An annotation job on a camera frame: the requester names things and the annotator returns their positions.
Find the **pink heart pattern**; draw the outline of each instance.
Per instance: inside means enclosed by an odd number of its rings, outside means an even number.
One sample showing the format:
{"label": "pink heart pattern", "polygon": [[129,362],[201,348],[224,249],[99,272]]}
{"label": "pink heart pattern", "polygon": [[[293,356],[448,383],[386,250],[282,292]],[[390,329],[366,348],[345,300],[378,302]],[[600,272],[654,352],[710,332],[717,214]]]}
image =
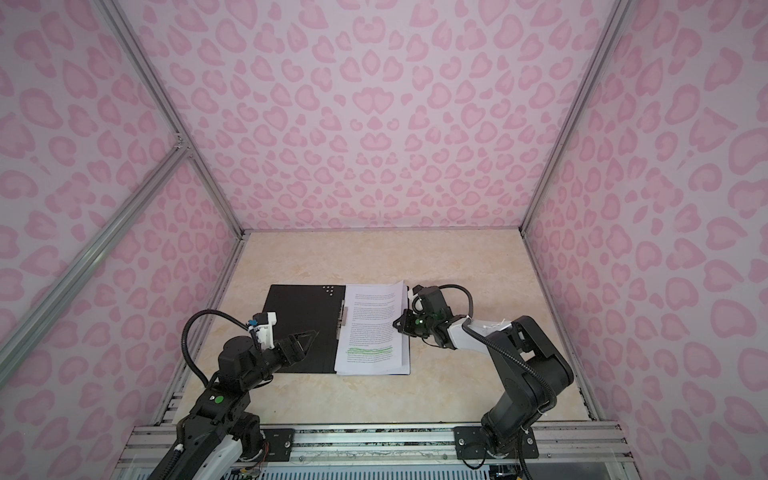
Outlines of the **pink heart pattern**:
{"label": "pink heart pattern", "polygon": [[122,3],[255,229],[518,226],[611,7]]}
{"label": "pink heart pattern", "polygon": [[588,382],[643,478],[768,476],[758,3],[640,2],[532,224]]}
{"label": "pink heart pattern", "polygon": [[3,478],[111,473],[127,433],[154,413],[180,329],[203,308],[233,242],[182,164],[0,392]]}
{"label": "pink heart pattern", "polygon": [[0,344],[175,143],[88,2],[9,2]]}

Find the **stack of paper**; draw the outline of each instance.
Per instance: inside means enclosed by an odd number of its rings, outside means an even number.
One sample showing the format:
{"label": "stack of paper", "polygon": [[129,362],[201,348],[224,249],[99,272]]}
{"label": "stack of paper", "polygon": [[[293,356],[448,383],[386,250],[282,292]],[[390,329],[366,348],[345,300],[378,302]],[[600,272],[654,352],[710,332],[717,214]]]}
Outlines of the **stack of paper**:
{"label": "stack of paper", "polygon": [[410,374],[409,339],[392,326],[408,307],[407,288],[403,282],[346,286],[336,373]]}

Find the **folder cover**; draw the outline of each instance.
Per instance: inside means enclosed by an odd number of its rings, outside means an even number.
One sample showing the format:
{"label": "folder cover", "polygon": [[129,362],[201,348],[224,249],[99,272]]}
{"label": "folder cover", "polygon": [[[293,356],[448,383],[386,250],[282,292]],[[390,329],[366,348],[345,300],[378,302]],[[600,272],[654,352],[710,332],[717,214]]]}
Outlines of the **folder cover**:
{"label": "folder cover", "polygon": [[342,313],[344,285],[272,285],[262,312],[275,312],[275,340],[292,333],[316,330],[306,358],[280,373],[336,373],[336,328]]}

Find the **black mounting plate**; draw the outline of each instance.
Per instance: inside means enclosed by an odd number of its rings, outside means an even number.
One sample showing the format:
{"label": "black mounting plate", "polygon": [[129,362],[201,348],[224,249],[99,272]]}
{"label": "black mounting plate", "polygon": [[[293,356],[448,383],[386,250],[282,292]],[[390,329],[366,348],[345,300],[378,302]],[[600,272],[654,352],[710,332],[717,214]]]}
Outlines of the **black mounting plate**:
{"label": "black mounting plate", "polygon": [[[538,447],[533,429],[523,433],[523,458],[538,458]],[[481,427],[454,427],[453,445],[456,447],[456,458],[459,460],[493,460],[485,452],[486,436],[481,433]],[[516,458],[515,452],[511,452],[506,458]]]}
{"label": "black mounting plate", "polygon": [[293,429],[264,429],[264,439],[270,444],[267,462],[288,462],[293,448]]}

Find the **table surface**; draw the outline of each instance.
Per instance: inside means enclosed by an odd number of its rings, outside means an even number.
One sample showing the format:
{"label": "table surface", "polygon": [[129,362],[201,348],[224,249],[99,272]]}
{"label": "table surface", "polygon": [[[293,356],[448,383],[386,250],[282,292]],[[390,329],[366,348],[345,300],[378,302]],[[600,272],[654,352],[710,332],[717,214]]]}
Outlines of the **table surface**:
{"label": "table surface", "polygon": [[[273,283],[458,283],[472,292],[475,318],[532,316],[563,352],[517,230],[412,230],[252,233],[220,305],[241,321],[261,311]],[[466,297],[445,291],[454,312]],[[207,376],[221,348],[242,330],[215,319],[197,359]],[[265,424],[477,422],[504,392],[490,356],[438,349],[411,339],[408,376],[276,374],[251,392],[247,411]],[[190,375],[175,422],[202,393]],[[576,385],[545,420],[589,420]]]}

